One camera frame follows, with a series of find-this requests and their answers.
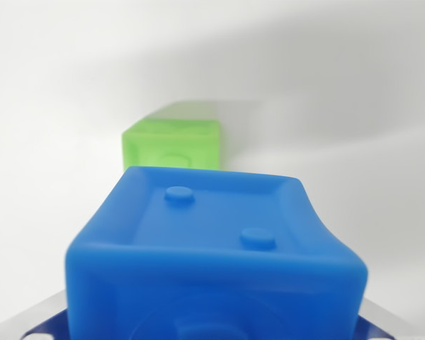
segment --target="green toy block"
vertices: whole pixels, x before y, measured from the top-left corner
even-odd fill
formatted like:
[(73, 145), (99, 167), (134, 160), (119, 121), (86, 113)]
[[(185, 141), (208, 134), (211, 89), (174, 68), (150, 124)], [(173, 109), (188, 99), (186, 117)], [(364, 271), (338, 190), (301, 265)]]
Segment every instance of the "green toy block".
[(220, 124), (215, 120), (147, 118), (123, 133), (124, 167), (219, 169), (219, 146)]

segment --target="toy block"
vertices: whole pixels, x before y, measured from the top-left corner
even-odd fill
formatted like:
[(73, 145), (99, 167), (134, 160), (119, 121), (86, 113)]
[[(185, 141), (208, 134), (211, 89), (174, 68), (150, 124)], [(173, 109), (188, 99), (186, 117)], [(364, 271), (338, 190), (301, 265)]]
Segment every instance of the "toy block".
[(124, 167), (219, 169), (220, 125), (215, 120), (147, 118), (123, 133)]
[(350, 340), (365, 264), (295, 178), (130, 167), (67, 252), (71, 340)]

